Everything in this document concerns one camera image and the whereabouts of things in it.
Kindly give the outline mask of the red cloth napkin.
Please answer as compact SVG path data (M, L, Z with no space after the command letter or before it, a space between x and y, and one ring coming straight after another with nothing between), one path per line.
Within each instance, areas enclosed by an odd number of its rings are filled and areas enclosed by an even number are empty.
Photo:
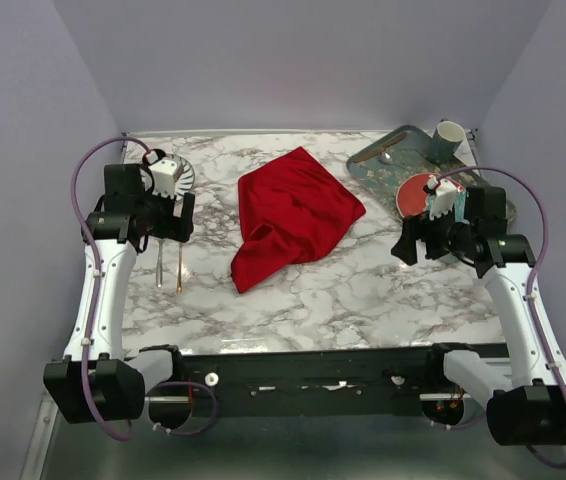
M328 256L366 209L298 147L238 180L243 243L231 277L243 294L288 265Z

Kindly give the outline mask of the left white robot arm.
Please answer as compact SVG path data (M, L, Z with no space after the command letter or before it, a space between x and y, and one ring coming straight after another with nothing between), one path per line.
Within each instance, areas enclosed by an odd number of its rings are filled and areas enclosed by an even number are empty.
M86 219L85 276L77 319L59 361L46 365L44 385L70 424L132 420L153 389L177 393L185 380L177 347L122 346L128 283L151 238L189 241L195 174L182 157L108 165L104 193Z

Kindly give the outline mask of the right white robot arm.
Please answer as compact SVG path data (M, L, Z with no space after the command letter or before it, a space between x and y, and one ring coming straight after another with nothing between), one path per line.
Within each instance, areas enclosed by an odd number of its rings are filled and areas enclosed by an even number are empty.
M566 445L566 362L540 296L538 261L525 236L506 231L504 190L466 188L458 221L453 183L430 179L423 189L430 207L404 217L391 253L413 265L423 243L428 260L448 254L469 260L496 307L511 370L499 373L469 346L442 345L423 367L425 384L437 392L455 384L468 393L485 410L500 445Z

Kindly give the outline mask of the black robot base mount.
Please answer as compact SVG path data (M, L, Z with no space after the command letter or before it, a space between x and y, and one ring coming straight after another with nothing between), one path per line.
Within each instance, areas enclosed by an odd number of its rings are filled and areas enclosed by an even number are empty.
M188 355L149 394L149 418L183 431L209 420L389 414L461 423L481 412L442 376L442 345Z

